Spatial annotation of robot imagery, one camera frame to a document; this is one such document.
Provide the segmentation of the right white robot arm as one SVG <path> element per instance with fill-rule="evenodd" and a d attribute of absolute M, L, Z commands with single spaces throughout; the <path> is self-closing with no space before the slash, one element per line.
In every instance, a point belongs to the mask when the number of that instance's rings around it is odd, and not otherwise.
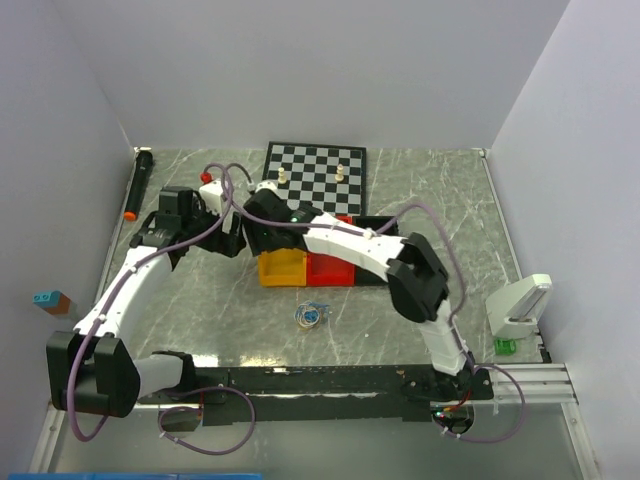
<path fill-rule="evenodd" d="M 465 368 L 469 349 L 453 324 L 449 274 L 423 235 L 384 235 L 305 203 L 291 209 L 268 188 L 256 190 L 241 214 L 254 255 L 299 249 L 337 258 L 385 281 L 396 312 L 418 325 L 438 371 L 439 392 L 454 399 L 470 388 L 472 379 Z"/>

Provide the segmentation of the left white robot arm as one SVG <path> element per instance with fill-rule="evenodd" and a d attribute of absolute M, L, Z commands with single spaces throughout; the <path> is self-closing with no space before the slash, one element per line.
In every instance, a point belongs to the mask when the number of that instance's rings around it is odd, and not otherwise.
<path fill-rule="evenodd" d="M 158 207 L 132 236 L 124 263 L 91 311 L 46 345 L 51 401 L 58 410 L 126 417 L 136 402 L 162 391 L 176 402 L 193 397 L 197 377 L 191 355 L 156 351 L 135 360 L 129 344 L 150 300 L 189 248 L 233 258 L 246 243 L 240 217 L 223 231 L 222 184 L 194 190 L 161 189 Z"/>

